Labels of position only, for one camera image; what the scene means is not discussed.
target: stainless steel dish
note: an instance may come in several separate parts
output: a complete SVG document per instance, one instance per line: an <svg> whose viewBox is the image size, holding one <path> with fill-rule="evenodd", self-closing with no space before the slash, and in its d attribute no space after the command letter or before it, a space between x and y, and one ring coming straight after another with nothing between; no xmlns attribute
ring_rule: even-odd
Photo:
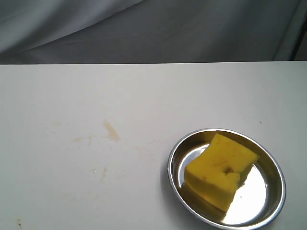
<svg viewBox="0 0 307 230"><path fill-rule="evenodd" d="M260 156L245 183L237 190L227 213L200 201L192 191L183 186L186 165L209 146L215 133L235 140ZM285 202L285 180L276 160L259 143L231 130L210 128L186 135L172 149L167 170L171 187L182 205L195 217L216 228L261 228L278 216Z"/></svg>

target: table surface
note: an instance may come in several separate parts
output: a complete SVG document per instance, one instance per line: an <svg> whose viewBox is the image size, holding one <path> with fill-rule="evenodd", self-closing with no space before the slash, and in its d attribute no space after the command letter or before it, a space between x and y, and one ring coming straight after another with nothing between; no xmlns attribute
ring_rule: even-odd
<svg viewBox="0 0 307 230"><path fill-rule="evenodd" d="M305 229L307 62L0 66L0 229L210 230L172 194L166 161L200 128L275 157Z"/></svg>

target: gray fabric backdrop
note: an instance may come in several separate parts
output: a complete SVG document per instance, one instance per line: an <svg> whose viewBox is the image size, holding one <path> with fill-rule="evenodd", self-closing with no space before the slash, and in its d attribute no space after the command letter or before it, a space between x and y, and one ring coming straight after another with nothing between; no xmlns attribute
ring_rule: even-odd
<svg viewBox="0 0 307 230"><path fill-rule="evenodd" d="M7 49L0 63L287 60L306 10L307 0L144 0L45 45Z"/></svg>

